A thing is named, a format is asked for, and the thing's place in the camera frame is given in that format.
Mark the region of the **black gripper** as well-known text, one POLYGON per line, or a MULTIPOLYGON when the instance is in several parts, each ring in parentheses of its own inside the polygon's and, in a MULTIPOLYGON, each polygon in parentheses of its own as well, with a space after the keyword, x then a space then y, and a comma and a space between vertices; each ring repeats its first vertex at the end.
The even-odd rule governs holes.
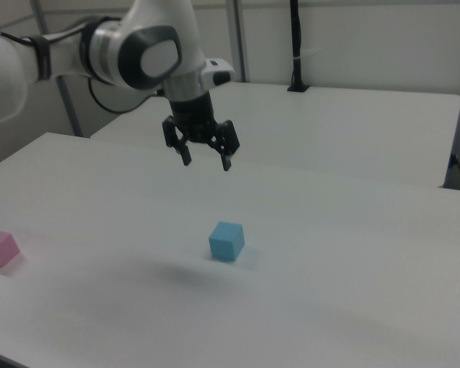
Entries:
POLYGON ((215 122, 210 93, 193 100, 170 101, 169 104, 172 116, 163 121, 163 134, 166 145, 181 156, 183 164, 188 166, 192 162, 186 145, 188 140, 192 143, 209 142, 209 146, 220 155, 223 169, 229 171, 240 142, 232 121, 215 122), (182 134, 181 138, 178 138, 176 128, 182 134))

